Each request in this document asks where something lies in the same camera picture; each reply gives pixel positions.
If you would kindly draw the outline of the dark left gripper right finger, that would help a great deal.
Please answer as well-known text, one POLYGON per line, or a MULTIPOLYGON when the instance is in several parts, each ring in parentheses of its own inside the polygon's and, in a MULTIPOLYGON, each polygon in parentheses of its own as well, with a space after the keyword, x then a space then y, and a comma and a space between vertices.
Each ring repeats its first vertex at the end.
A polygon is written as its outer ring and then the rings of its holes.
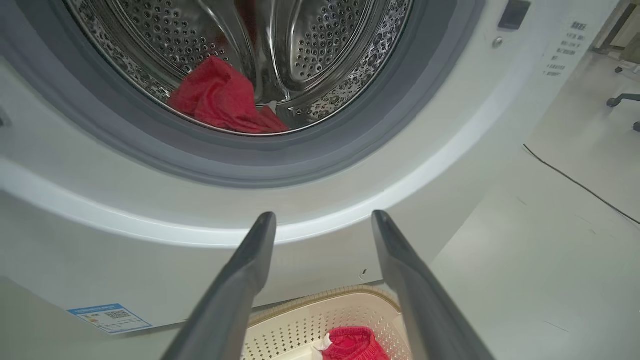
POLYGON ((371 221, 382 278, 397 294, 414 360, 493 360, 391 215, 374 210, 371 221))

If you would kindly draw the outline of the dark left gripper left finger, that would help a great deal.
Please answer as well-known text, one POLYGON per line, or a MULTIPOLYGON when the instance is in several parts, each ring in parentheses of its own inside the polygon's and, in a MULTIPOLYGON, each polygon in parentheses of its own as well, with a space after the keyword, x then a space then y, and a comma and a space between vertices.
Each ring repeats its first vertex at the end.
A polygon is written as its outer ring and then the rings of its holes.
POLYGON ((277 229, 261 214, 206 290, 163 360, 239 360, 254 298, 268 280, 277 229))

